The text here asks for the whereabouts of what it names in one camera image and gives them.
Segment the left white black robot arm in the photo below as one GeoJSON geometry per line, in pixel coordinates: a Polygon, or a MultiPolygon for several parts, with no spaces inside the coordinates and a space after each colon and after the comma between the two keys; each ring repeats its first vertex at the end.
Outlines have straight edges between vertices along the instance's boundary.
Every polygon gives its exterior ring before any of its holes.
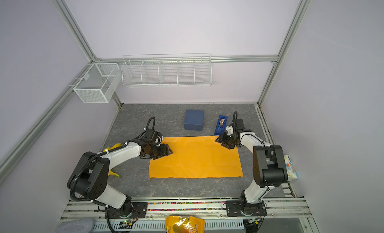
{"type": "Polygon", "coordinates": [[[128,216],[133,211],[131,198],[108,184],[109,172],[134,158],[156,160],[173,153],[163,143],[162,134],[155,130],[155,123],[156,118],[151,117],[141,134],[115,148],[84,153],[67,183],[71,200],[90,201],[128,216]]]}

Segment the dark blue gift box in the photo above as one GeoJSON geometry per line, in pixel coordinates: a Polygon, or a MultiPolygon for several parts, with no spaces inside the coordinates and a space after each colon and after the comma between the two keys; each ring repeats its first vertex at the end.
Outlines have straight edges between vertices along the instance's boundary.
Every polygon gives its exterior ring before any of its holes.
{"type": "Polygon", "coordinates": [[[202,131],[204,124],[204,112],[202,110],[188,109],[185,114],[184,129],[202,131]]]}

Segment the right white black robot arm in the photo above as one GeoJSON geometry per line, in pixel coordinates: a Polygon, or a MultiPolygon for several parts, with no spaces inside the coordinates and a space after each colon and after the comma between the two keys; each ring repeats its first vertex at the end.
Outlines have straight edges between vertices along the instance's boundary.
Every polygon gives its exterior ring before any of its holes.
{"type": "Polygon", "coordinates": [[[244,146],[253,154],[253,180],[240,196],[243,213],[250,214],[263,208],[263,198],[267,193],[288,182],[283,148],[270,144],[256,136],[253,131],[247,130],[237,112],[233,113],[231,124],[219,135],[216,142],[227,149],[244,146]]]}

